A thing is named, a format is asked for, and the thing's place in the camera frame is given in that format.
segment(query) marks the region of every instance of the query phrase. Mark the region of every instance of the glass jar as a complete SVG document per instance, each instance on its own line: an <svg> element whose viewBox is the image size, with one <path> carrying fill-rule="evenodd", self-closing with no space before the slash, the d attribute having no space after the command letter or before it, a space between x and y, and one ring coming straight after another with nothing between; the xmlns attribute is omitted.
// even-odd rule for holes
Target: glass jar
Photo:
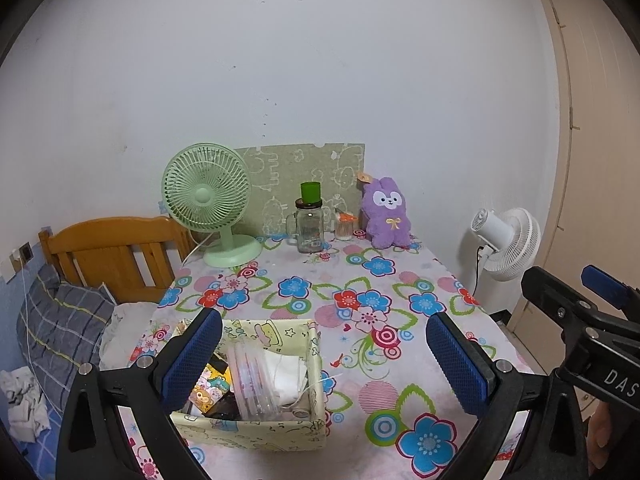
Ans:
<svg viewBox="0 0 640 480"><path fill-rule="evenodd" d="M358 228L358 218L350 213L335 211L335 239L348 242Z"/></svg>
<svg viewBox="0 0 640 480"><path fill-rule="evenodd" d="M296 200L296 212L287 216L287 235L294 238L300 253L319 253L324 247L322 201L308 204Z"/></svg>

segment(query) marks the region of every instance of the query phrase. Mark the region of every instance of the snack package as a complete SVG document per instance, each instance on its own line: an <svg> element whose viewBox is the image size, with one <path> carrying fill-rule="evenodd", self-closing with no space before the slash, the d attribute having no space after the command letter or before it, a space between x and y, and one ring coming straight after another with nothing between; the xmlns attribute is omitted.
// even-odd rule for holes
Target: snack package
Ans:
<svg viewBox="0 0 640 480"><path fill-rule="evenodd" d="M211 364L202 371L189 400L205 415L231 389L231 372L220 373Z"/></svg>

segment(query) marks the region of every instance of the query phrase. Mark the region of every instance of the plush bunny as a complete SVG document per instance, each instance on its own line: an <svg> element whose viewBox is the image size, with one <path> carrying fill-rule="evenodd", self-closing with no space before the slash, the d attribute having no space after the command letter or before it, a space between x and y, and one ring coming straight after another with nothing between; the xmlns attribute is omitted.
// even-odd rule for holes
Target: plush bunny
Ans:
<svg viewBox="0 0 640 480"><path fill-rule="evenodd" d="M391 177L374 178L364 185L362 210L367 215L367 233L376 249L411 244L411 222L406 217L404 196Z"/></svg>

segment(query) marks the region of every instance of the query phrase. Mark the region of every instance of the pillow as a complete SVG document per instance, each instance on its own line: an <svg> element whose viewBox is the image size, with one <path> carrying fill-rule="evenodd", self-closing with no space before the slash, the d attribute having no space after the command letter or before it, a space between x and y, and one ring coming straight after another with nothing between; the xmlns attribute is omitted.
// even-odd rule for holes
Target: pillow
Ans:
<svg viewBox="0 0 640 480"><path fill-rule="evenodd" d="M105 282L102 282L102 284L96 289L98 292L100 292L100 295L107 301L111 301L111 303L113 303L114 305L117 305L118 302L116 301L114 295L111 293L109 287L107 286L107 284Z"/></svg>
<svg viewBox="0 0 640 480"><path fill-rule="evenodd" d="M156 303L140 301L123 303L113 309L111 322L102 334L100 343L100 370L126 368L140 335L149 326Z"/></svg>
<svg viewBox="0 0 640 480"><path fill-rule="evenodd" d="M63 412L79 365L100 362L114 304L94 288L60 283L50 265L38 272L28 300L18 315L18 344L47 399Z"/></svg>

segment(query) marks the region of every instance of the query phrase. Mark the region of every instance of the table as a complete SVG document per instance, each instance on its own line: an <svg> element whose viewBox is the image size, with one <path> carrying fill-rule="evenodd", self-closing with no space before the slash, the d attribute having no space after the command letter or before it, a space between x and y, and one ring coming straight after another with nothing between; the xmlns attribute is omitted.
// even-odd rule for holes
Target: table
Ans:
<svg viewBox="0 0 640 480"><path fill-rule="evenodd" d="M176 324L201 308L225 319L312 319L321 331L327 446L277 453L190 443L213 478L394 480L436 478L476 422L462 411L424 338L429 316L447 314L492 359L529 367L478 302L420 240L373 249L364 237L300 254L284 236L261 237L256 261L233 269L192 257L176 273L130 362L162 349ZM129 443L147 478L160 473L130 411ZM498 459L508 460L518 414Z"/></svg>

